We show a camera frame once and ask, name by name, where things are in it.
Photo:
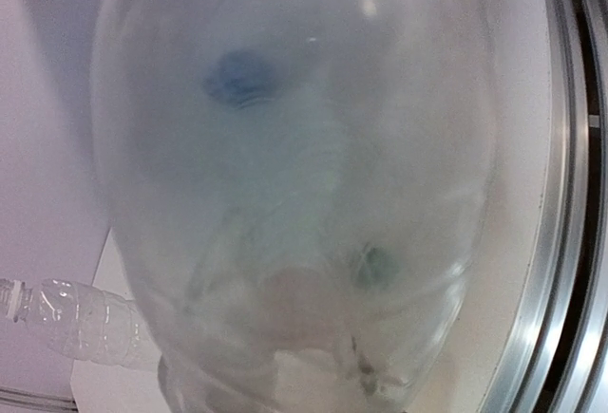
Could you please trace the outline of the red label water bottle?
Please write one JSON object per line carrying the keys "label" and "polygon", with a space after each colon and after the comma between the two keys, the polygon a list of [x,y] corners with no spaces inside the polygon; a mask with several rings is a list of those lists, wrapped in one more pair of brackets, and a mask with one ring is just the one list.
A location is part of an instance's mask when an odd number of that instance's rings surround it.
{"label": "red label water bottle", "polygon": [[484,224],[487,37],[484,0],[102,0],[97,174],[172,411],[407,409]]}

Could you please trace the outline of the green bottle cap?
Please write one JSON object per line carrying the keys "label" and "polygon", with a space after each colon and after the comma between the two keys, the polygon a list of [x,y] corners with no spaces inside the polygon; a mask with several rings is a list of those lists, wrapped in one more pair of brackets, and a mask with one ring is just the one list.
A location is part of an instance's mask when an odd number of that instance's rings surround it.
{"label": "green bottle cap", "polygon": [[399,266],[389,253],[368,245],[353,263],[353,282],[364,290],[384,289],[398,272]]}

